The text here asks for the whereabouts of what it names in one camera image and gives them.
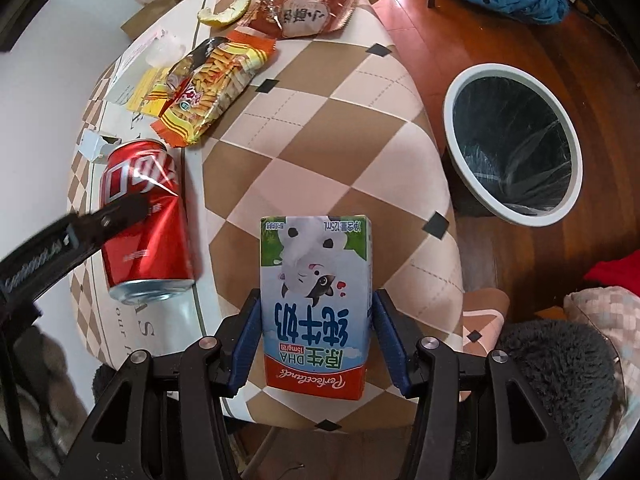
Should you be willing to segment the red cola can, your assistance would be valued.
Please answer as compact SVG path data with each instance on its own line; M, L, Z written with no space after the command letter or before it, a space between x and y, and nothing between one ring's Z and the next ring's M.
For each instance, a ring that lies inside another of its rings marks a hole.
M122 304L166 300L194 284L176 163L160 141L131 141L107 157L100 205L138 195L148 212L102 247L108 292Z

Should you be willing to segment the blue white milk carton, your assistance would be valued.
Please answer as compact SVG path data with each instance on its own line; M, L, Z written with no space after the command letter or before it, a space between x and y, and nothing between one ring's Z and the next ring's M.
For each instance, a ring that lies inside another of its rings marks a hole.
M266 217L259 249L267 385L360 399L370 347L369 219Z

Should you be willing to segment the yellow cigarette pack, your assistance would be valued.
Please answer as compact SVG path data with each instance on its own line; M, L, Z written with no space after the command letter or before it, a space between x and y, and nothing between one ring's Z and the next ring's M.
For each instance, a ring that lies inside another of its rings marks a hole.
M149 68L134 88L134 93L125 105L126 109L159 118L160 112L174 93L166 82L168 73L168 67Z

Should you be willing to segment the orange yellow snack bag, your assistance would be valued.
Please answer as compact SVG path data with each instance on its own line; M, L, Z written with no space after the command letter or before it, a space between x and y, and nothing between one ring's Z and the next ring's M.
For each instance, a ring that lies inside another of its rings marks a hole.
M151 128L174 148L193 145L267 64L276 42L234 30L206 41Z

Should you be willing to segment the white medicine box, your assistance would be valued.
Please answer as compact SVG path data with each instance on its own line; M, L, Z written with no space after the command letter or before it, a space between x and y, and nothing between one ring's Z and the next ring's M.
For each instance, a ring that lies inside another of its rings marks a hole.
M108 84L104 99L117 105L125 105L134 94L144 73L151 67L146 56L154 44L167 34L167 30L154 26L138 37L119 58L114 75Z

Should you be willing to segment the white round trash bin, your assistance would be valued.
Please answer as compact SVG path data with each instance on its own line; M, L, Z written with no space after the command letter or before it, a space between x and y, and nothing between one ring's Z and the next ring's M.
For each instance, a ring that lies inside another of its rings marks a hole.
M582 149L570 116L540 80L499 63L477 64L450 84L442 118L454 211L544 228L582 189Z

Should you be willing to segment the dark fluffy cushion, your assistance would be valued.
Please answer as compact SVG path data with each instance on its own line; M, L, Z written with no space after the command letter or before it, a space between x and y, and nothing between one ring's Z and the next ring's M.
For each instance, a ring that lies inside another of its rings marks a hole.
M497 347L518 366L570 452L582 478L611 421L614 352L595 328L564 320L506 326Z

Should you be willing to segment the small white open box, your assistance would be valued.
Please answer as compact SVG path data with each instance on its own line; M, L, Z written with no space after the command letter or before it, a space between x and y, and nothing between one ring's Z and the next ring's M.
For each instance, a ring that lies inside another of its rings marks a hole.
M85 128L80 135L78 151L89 162L106 162L120 144L122 140L117 136Z

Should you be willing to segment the checkered pastel blanket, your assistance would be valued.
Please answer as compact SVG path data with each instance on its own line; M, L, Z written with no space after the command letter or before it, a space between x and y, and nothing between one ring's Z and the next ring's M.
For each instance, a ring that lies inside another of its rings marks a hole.
M628 408L639 406L639 297L620 287L596 287L572 292L564 299L571 321L596 328L612 344Z

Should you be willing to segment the red pillow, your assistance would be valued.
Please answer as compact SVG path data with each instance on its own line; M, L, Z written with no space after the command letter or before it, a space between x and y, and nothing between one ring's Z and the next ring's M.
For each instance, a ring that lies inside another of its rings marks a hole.
M584 281L603 287L618 286L640 296L640 250L611 261L600 261L584 276Z

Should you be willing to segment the checkered tablecloth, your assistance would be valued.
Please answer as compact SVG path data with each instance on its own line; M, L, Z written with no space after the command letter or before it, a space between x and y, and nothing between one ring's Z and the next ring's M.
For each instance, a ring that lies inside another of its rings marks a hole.
M175 298L127 307L93 257L70 274L80 338L119 366L145 348L178 352L213 333L259 283L259 225L278 214L363 214L373 284L424 334L490 350L506 296L481 302L462 284L448 183L416 85L368 0L340 32L278 43L186 164L186 209L198 280Z

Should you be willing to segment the clear plastic cup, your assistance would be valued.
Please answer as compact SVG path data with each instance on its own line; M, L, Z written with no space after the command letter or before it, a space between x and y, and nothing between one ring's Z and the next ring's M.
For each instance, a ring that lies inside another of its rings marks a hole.
M171 67L186 55L186 46L170 32L163 32L152 41L144 60L154 68Z

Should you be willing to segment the brown paper bag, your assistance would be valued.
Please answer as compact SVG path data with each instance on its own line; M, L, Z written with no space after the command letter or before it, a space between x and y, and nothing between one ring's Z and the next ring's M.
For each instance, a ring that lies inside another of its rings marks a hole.
M181 0L153 0L134 14L120 28L131 40L136 40L157 20L176 6Z

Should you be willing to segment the yellow fruit peel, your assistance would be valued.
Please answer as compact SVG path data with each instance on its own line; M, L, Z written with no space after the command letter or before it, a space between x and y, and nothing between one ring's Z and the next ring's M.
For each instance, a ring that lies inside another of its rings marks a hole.
M198 21L214 29L227 28L246 14L251 3L252 0L232 0L219 12L204 8L198 11Z

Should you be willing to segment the brown snack wrapper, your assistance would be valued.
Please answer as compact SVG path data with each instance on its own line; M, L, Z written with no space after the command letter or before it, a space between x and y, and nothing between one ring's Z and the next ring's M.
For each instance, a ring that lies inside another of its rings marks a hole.
M345 27L358 0L260 0L247 27L273 39L315 37Z

